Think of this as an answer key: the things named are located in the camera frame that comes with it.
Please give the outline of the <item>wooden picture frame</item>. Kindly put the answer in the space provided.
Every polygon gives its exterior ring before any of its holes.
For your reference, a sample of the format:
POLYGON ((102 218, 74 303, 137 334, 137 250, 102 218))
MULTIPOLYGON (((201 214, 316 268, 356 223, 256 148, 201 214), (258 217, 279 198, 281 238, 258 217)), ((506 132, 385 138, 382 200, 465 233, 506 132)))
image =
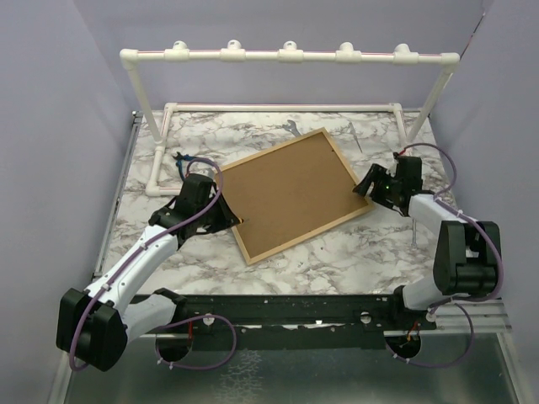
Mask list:
POLYGON ((232 231, 246 264, 266 259, 373 209, 326 129, 313 130, 222 168, 217 183, 239 218, 232 231))

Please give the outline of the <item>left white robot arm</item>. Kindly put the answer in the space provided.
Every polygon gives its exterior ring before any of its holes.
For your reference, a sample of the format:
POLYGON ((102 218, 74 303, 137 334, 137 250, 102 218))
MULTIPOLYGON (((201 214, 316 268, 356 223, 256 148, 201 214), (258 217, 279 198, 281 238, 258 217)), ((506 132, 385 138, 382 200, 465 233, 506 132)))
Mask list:
POLYGON ((108 273, 84 290, 71 288, 63 295, 56 346, 67 353, 71 370, 93 366, 107 371, 141 335, 154 329, 177 332, 201 319, 188 316, 186 298, 171 290, 156 290, 139 303, 133 298, 191 237, 239 224, 220 187, 205 175, 187 175, 179 195, 152 213, 136 244, 108 273))

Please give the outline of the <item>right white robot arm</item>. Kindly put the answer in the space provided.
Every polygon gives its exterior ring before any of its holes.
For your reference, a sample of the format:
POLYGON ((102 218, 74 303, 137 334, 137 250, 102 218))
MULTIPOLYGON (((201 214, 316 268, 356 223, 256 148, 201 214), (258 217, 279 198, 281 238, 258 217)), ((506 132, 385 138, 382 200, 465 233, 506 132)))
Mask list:
POLYGON ((396 156, 390 170, 372 164, 353 192, 410 217, 437 236, 432 274, 402 288, 402 298, 387 308, 388 322, 405 329, 418 312, 452 300, 485 301, 503 283, 500 232, 492 221, 477 221, 423 188, 422 160, 396 156))

